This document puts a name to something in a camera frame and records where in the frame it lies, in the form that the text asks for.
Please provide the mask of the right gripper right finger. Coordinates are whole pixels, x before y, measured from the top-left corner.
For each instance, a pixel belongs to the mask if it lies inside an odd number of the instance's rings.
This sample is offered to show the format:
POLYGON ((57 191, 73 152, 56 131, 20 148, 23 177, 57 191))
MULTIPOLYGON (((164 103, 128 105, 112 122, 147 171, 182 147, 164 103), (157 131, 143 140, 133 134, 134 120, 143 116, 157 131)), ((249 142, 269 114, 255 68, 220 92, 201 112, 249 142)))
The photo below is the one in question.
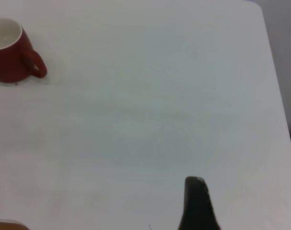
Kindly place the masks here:
POLYGON ((185 179, 184 207, 180 230, 220 230, 209 189, 201 177, 185 179))

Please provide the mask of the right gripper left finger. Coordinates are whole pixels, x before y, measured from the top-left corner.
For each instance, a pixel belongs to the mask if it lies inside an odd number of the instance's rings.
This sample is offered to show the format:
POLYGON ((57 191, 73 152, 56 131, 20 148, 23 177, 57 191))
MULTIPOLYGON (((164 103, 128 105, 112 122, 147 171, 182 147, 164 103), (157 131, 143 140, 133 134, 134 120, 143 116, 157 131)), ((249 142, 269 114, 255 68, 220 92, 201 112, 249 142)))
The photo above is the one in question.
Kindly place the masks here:
POLYGON ((0 219, 0 230, 29 230, 29 228, 24 224, 14 220, 0 219))

